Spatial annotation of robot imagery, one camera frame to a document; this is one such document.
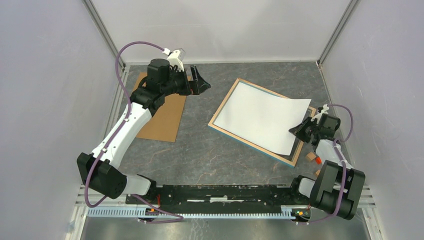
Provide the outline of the hot air balloon photo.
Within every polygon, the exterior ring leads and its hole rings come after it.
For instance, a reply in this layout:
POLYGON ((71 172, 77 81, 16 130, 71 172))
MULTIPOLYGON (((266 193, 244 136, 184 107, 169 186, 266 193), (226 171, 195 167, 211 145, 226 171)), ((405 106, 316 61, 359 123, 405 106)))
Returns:
POLYGON ((213 124, 278 155, 290 155, 310 99, 290 99, 238 82, 213 124))

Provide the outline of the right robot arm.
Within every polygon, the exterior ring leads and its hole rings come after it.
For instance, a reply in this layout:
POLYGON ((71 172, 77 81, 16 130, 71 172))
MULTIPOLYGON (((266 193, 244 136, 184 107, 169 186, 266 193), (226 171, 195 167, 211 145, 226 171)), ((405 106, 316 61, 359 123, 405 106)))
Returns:
POLYGON ((366 176, 354 169, 343 155, 340 141, 335 139, 340 124, 339 118, 319 113, 289 129, 297 139, 312 145, 322 167, 315 180, 302 175, 296 177, 288 196, 295 204, 308 199, 311 207, 329 216, 351 220, 356 214, 366 176))

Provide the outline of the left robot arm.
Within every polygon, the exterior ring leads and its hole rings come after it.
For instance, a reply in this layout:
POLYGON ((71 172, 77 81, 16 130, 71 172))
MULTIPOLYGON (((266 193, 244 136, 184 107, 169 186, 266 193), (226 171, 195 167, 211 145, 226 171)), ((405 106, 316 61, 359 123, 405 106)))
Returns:
POLYGON ((86 189, 92 189, 110 199, 122 194, 137 194, 145 204, 153 203, 157 190, 153 181, 142 175, 125 175, 118 168, 128 147, 138 132, 164 105, 169 95, 200 95, 210 89, 197 67, 190 66, 191 77, 185 70, 166 59, 153 59, 147 66, 147 75, 129 97, 116 125, 104 140, 91 151, 81 153, 76 162, 82 183, 86 189))

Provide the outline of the wooden picture frame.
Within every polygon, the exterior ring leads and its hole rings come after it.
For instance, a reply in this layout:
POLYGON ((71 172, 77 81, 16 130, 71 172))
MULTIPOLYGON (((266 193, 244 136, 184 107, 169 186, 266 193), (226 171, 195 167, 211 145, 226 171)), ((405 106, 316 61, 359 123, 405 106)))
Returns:
MULTIPOLYGON (((255 87, 258 87, 259 89, 264 90, 266 92, 269 92, 269 93, 271 93, 273 95, 276 95, 276 96, 279 96, 279 97, 283 97, 283 98, 288 98, 288 97, 286 97, 284 95, 281 95, 281 94, 279 94, 277 92, 274 92, 274 91, 271 91, 269 89, 266 89, 266 88, 264 88, 262 86, 259 86, 257 84, 254 84, 254 83, 249 82, 247 80, 244 80, 244 79, 241 79, 241 78, 237 78, 235 80, 234 84, 231 86, 231 88, 228 91, 228 93, 226 94, 226 96, 224 97, 222 103, 219 105, 218 109, 216 110, 216 112, 212 116, 211 120, 208 123, 208 126, 210 128, 212 128, 213 130, 215 130, 215 131, 223 134, 224 136, 226 136, 226 137, 228 137, 228 138, 230 138, 230 139, 232 139, 232 140, 234 140, 234 141, 236 141, 238 143, 241 143, 241 144, 243 144, 245 146, 248 146, 248 147, 250 147, 250 148, 252 148, 252 149, 254 149, 256 151, 259 151, 259 152, 261 152, 261 153, 263 153, 263 154, 265 154, 265 155, 267 155, 267 156, 269 156, 269 157, 271 157, 271 158, 273 158, 273 159, 275 159, 275 160, 277 160, 277 161, 279 161, 279 162, 281 162, 281 163, 283 163, 283 164, 285 164, 285 165, 287 165, 287 166, 289 166, 291 168, 295 167, 296 164, 297 164, 298 158, 300 156, 302 147, 304 145, 303 141, 295 138, 295 142, 294 142, 293 148, 291 150, 291 153, 289 155, 280 155, 280 154, 273 153, 273 152, 271 152, 269 150, 266 150, 266 149, 264 149, 264 148, 262 148, 262 147, 260 147, 258 145, 255 145, 255 144, 253 144, 253 143, 251 143, 251 142, 249 142, 247 140, 242 139, 241 137, 238 137, 238 136, 236 136, 236 135, 234 135, 234 134, 232 134, 232 133, 230 133, 230 132, 228 132, 228 131, 226 131, 226 130, 224 130, 224 129, 216 126, 216 125, 214 125, 214 120, 218 116, 218 113, 223 108, 224 103, 228 100, 228 98, 230 97, 232 91, 234 90, 234 88, 236 87, 236 85, 238 84, 238 82, 251 84, 251 85, 253 85, 255 87)), ((311 107, 310 104, 309 104, 309 107, 307 109, 307 112, 305 114, 304 119, 307 118, 307 117, 313 117, 316 114, 316 111, 317 110, 315 108, 311 107)))

